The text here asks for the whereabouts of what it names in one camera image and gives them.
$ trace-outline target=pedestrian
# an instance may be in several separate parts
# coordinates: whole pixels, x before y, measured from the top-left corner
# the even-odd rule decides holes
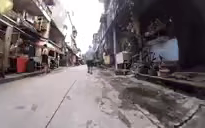
[[[86,52],[85,57],[88,73],[93,74],[94,51],[91,46],[89,46],[89,50]]]
[[[48,73],[49,72],[49,67],[48,67],[48,54],[49,54],[49,50],[48,50],[48,46],[47,44],[44,45],[44,48],[42,50],[42,65],[44,66],[44,72]]]
[[[60,66],[60,55],[58,54],[58,56],[57,56],[57,68],[59,68],[59,66]]]

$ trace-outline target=sky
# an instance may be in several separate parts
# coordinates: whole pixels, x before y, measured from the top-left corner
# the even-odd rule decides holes
[[[100,16],[103,13],[103,4],[99,0],[60,0],[68,11],[73,11],[72,22],[75,25],[77,46],[82,53],[92,45],[93,34],[100,26]]]

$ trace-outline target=curb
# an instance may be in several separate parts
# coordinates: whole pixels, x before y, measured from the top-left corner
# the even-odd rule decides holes
[[[61,67],[61,68],[52,70],[51,73],[54,72],[54,71],[61,70],[61,69],[63,69],[63,68]],[[2,78],[2,79],[0,79],[0,84],[5,84],[5,83],[25,79],[25,78],[28,78],[28,77],[38,76],[38,75],[43,74],[43,73],[44,73],[43,71],[37,71],[37,72],[33,72],[33,73],[23,74],[23,75],[20,75],[20,76],[14,76],[14,77],[10,77],[10,78]]]
[[[205,84],[198,82],[189,82],[183,80],[173,80],[168,78],[154,77],[144,74],[136,74],[139,80],[144,80],[170,88],[174,91],[184,93],[202,100],[205,100]]]

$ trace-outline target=clothing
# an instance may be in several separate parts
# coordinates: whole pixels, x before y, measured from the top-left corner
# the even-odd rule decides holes
[[[105,62],[105,60],[106,60],[106,53],[103,52],[103,62]]]
[[[87,67],[93,67],[93,60],[86,61]]]
[[[29,57],[35,57],[35,48],[33,46],[29,47],[28,55]]]
[[[85,57],[86,57],[86,61],[93,60],[94,59],[94,51],[93,51],[93,49],[89,49],[86,52]]]
[[[49,50],[47,48],[44,48],[42,51],[42,55],[48,55],[49,54]]]
[[[42,64],[48,65],[48,55],[42,55]]]

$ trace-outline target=plastic bag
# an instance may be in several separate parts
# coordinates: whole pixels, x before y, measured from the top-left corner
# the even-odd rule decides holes
[[[0,14],[5,14],[6,12],[13,9],[13,1],[11,0],[0,0]]]

